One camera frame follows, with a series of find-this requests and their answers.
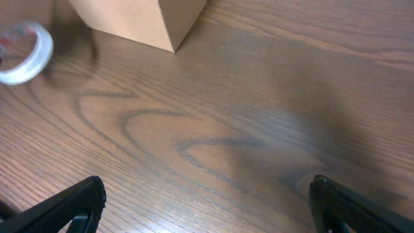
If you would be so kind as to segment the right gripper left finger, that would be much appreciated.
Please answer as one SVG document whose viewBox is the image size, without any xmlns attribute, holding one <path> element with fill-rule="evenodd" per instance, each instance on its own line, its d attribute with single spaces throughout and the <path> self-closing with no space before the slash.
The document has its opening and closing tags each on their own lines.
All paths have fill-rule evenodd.
<svg viewBox="0 0 414 233">
<path fill-rule="evenodd" d="M 67 232 L 95 233 L 105 202 L 106 192 L 101 178 L 90 176 L 32 208 L 5 219 L 1 222 L 1 232 L 59 232 L 69 225 Z"/>
</svg>

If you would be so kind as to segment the large clear tape roll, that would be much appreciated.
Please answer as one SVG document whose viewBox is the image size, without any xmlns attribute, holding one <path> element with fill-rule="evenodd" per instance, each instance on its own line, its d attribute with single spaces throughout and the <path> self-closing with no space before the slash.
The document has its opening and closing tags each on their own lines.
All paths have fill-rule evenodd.
<svg viewBox="0 0 414 233">
<path fill-rule="evenodd" d="M 36 43 L 32 52 L 20 64 L 1 71 L 1 83 L 19 85 L 36 77 L 49 63 L 54 42 L 49 31 L 33 21 L 24 21 L 12 25 L 1 33 L 1 63 L 6 58 L 6 51 L 14 42 L 25 36 L 34 35 Z"/>
</svg>

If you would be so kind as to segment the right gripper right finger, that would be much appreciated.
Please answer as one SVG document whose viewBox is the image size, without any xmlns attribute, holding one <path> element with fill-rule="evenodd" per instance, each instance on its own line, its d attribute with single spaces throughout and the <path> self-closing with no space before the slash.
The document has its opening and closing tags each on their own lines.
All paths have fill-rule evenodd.
<svg viewBox="0 0 414 233">
<path fill-rule="evenodd" d="M 386 209 L 324 175 L 309 187 L 309 206 L 318 233 L 413 233 L 413 221 Z"/>
</svg>

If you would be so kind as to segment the brown cardboard box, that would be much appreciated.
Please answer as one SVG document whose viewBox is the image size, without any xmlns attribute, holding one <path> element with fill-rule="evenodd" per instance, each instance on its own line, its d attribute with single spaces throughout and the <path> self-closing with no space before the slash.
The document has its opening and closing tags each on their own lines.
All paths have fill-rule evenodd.
<svg viewBox="0 0 414 233">
<path fill-rule="evenodd" d="M 207 0 L 71 0 L 91 28 L 176 52 Z"/>
</svg>

